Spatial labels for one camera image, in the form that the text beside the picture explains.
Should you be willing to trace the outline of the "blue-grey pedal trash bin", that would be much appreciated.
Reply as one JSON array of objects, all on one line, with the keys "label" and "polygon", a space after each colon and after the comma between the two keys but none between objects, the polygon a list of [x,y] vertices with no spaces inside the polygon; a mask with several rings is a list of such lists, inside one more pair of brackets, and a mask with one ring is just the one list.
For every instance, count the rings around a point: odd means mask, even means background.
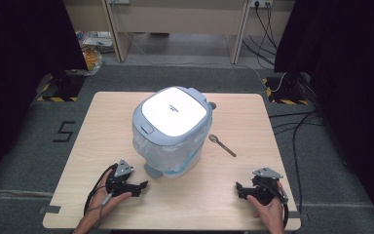
[{"label": "blue-grey pedal trash bin", "polygon": [[194,88],[169,87],[140,103],[132,125],[160,145],[172,145],[191,137],[212,115],[206,97]]}]

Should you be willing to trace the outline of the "person's left hand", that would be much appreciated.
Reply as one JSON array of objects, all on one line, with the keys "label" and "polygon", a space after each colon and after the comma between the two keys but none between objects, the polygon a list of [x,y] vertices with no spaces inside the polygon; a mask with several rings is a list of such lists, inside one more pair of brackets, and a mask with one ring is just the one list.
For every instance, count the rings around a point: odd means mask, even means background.
[{"label": "person's left hand", "polygon": [[93,223],[100,222],[104,217],[108,216],[121,202],[127,200],[130,192],[123,193],[113,197],[105,188],[106,178],[104,177],[95,189],[89,208],[86,211],[86,217]]}]

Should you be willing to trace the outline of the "metal spoon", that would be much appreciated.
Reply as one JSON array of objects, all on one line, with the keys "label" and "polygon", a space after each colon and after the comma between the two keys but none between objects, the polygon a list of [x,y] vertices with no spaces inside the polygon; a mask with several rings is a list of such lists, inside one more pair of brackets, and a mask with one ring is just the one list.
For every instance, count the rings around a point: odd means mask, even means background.
[{"label": "metal spoon", "polygon": [[216,135],[208,135],[208,139],[214,143],[217,143],[225,151],[227,151],[231,156],[237,157],[237,154],[228,148],[224,143],[222,143]]}]

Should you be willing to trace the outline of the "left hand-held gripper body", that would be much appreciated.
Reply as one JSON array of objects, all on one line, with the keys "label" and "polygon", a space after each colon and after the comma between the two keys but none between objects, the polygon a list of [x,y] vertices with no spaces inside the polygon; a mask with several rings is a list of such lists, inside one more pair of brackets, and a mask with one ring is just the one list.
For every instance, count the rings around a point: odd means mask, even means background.
[{"label": "left hand-held gripper body", "polygon": [[123,193],[131,192],[130,186],[127,184],[127,180],[132,171],[133,167],[123,159],[113,164],[111,166],[111,172],[109,173],[105,182],[107,193],[111,194],[113,197],[116,197]]}]

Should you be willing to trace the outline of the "black curtain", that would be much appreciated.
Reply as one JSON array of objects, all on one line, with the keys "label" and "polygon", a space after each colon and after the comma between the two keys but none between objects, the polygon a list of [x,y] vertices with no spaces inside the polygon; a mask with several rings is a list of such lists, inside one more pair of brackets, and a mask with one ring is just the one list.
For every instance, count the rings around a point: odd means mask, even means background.
[{"label": "black curtain", "polygon": [[275,70],[306,72],[374,205],[374,0],[294,0]]},{"label": "black curtain", "polygon": [[63,0],[0,0],[0,161],[41,79],[85,67]]}]

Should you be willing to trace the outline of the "beige wooden desk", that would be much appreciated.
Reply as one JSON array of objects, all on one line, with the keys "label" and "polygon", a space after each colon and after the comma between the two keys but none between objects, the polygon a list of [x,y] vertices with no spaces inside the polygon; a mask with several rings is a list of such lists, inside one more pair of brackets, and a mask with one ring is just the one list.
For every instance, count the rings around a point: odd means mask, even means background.
[{"label": "beige wooden desk", "polygon": [[273,0],[254,9],[250,0],[62,0],[77,31],[108,31],[117,61],[123,62],[136,33],[220,34],[230,63],[240,57],[246,35],[263,33],[269,23],[280,37],[296,0]]}]

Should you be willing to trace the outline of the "clear plastic bin liner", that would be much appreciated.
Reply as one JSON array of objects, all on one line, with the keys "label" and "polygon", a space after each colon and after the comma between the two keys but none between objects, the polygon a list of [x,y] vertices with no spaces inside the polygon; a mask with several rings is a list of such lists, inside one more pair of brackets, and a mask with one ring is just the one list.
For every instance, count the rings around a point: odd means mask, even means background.
[{"label": "clear plastic bin liner", "polygon": [[212,124],[212,115],[192,136],[172,144],[160,145],[132,126],[132,144],[144,160],[144,169],[151,177],[176,178],[190,171],[201,159],[202,148]]}]

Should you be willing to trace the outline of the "clear plastic bag of goods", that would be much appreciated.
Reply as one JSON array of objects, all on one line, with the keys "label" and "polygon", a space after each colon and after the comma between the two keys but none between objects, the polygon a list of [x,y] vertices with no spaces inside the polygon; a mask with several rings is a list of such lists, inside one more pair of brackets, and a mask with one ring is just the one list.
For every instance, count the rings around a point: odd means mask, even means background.
[{"label": "clear plastic bag of goods", "polygon": [[78,69],[80,75],[91,76],[98,72],[104,63],[104,58],[99,48],[104,45],[100,37],[91,32],[77,31],[76,37],[81,47],[86,67]]}]

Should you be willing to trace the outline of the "person's right hand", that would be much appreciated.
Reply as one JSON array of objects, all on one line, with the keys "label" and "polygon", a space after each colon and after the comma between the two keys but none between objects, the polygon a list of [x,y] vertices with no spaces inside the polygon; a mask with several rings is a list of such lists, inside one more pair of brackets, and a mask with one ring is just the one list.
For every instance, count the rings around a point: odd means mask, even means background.
[{"label": "person's right hand", "polygon": [[272,199],[268,205],[262,205],[255,197],[247,196],[247,201],[255,208],[254,218],[260,218],[266,226],[283,225],[283,208],[281,200],[278,197]]}]

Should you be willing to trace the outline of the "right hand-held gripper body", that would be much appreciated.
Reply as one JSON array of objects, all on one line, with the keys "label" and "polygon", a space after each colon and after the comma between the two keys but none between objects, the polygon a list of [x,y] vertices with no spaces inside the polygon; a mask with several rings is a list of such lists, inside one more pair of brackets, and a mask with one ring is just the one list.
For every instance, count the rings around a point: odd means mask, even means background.
[{"label": "right hand-held gripper body", "polygon": [[283,204],[288,202],[286,193],[278,187],[278,181],[282,175],[276,171],[265,167],[252,172],[254,178],[252,179],[255,188],[254,196],[262,205],[268,205],[271,201],[278,197]]}]

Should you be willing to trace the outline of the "white power strip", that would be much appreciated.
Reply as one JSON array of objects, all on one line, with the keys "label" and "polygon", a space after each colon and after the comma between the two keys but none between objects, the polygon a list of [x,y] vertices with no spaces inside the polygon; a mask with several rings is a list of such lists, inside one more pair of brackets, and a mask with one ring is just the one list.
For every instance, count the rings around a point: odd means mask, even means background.
[{"label": "white power strip", "polygon": [[273,5],[273,0],[250,0],[250,7],[254,9],[269,9]]}]

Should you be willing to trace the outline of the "black stand base striped tape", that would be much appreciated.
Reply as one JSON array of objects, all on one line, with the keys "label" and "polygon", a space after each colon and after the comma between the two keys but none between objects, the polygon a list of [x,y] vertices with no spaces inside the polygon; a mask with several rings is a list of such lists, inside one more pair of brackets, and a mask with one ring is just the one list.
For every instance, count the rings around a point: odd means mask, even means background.
[{"label": "black stand base striped tape", "polygon": [[39,101],[76,101],[86,76],[74,71],[64,71],[61,77],[50,75],[38,93]]},{"label": "black stand base striped tape", "polygon": [[281,77],[267,77],[262,82],[265,86],[268,100],[271,103],[308,104],[301,91],[300,75],[283,73]]}]

